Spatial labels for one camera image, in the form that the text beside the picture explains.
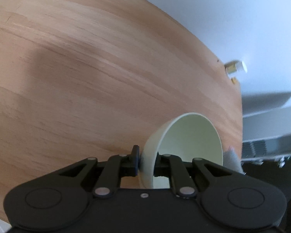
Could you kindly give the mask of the pale green bowl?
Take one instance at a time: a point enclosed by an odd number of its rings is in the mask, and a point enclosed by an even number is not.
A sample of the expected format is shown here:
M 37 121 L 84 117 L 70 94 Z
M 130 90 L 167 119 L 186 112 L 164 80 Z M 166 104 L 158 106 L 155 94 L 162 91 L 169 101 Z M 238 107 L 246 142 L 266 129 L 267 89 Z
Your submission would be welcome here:
M 170 154 L 179 156 L 184 162 L 193 158 L 204 158 L 223 165 L 222 142 L 210 120 L 198 113 L 185 113 L 155 131 L 143 146 L 140 155 L 139 183 L 142 188 L 168 188 L 166 177 L 155 177 L 156 156 Z

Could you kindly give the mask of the light blue cleaning cloth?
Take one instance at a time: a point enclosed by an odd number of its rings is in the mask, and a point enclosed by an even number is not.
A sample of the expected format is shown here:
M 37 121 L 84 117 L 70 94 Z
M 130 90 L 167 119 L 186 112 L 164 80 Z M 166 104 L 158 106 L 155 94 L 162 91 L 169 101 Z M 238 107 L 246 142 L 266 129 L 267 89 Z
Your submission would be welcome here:
M 229 149 L 223 153 L 223 166 L 240 174 L 245 174 L 241 165 L 241 160 L 233 147 L 229 147 Z

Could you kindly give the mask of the yellow round tape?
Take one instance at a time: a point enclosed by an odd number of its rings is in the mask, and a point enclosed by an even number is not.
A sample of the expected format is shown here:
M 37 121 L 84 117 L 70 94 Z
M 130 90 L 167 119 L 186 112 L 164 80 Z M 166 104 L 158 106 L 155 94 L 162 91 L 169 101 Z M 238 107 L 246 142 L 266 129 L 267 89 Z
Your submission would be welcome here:
M 236 85 L 238 83 L 238 80 L 235 77 L 232 77 L 231 81 L 234 85 Z

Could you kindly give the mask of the white pill bottle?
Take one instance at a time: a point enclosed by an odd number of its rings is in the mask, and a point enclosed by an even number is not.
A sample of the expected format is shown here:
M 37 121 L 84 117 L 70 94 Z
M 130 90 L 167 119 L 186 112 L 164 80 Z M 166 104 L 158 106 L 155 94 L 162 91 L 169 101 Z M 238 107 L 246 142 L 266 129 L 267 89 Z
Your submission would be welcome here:
M 248 69 L 244 61 L 234 60 L 224 65 L 225 71 L 228 75 L 237 73 L 247 73 Z

